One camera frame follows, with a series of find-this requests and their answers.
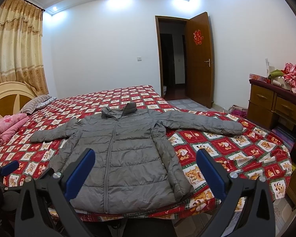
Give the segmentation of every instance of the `curtain rod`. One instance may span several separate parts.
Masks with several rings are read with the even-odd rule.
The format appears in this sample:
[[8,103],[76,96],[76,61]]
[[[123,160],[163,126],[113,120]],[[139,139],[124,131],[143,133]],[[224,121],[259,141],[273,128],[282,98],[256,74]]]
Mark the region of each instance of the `curtain rod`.
[[29,4],[31,4],[31,5],[34,5],[35,7],[37,7],[37,8],[39,8],[39,9],[41,9],[42,11],[45,11],[44,9],[42,9],[41,7],[38,7],[37,5],[35,5],[34,3],[31,3],[30,1],[28,1],[28,0],[23,0],[23,1],[25,1],[25,2],[27,2],[27,3],[29,3]]

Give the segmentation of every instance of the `beige curtain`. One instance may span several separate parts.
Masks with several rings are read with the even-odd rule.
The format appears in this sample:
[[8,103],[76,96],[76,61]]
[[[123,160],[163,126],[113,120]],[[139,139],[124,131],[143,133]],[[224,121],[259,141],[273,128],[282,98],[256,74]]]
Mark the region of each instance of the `beige curtain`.
[[42,58],[43,11],[24,0],[0,7],[0,83],[18,81],[48,94]]

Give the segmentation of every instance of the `jacket zipper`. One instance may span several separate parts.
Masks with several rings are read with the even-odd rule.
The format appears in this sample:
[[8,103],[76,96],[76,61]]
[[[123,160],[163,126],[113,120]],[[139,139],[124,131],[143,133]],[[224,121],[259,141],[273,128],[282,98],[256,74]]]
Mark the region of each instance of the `jacket zipper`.
[[108,150],[108,156],[106,158],[106,171],[105,171],[105,176],[104,176],[104,213],[108,213],[108,177],[109,177],[109,170],[110,170],[110,159],[111,159],[111,152],[112,152],[112,146],[113,146],[113,141],[115,139],[115,134],[116,134],[116,128],[118,125],[119,119],[116,119],[116,124],[113,130],[113,136],[109,145],[109,150]]

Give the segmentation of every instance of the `jacket collar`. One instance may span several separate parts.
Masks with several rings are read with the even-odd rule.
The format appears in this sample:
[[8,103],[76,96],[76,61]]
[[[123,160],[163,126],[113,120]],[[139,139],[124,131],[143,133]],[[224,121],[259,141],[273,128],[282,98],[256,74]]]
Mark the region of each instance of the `jacket collar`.
[[105,107],[101,110],[102,114],[109,118],[120,118],[127,114],[133,113],[137,110],[137,106],[135,102],[127,103],[123,109],[110,109],[109,107]]

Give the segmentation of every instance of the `screw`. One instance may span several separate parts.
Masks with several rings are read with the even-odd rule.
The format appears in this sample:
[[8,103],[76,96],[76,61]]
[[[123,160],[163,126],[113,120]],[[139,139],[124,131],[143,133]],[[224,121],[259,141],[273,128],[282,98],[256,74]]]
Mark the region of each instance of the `screw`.
[[24,181],[25,181],[26,183],[28,183],[28,182],[32,181],[32,177],[27,176],[27,177],[25,177]]
[[236,179],[238,177],[238,174],[235,173],[235,172],[230,172],[229,173],[229,176],[232,178],[232,179]]
[[58,179],[62,176],[60,172],[53,173],[53,178]]
[[266,181],[266,178],[265,178],[264,176],[259,176],[259,180],[260,180],[261,182],[265,182],[265,181]]

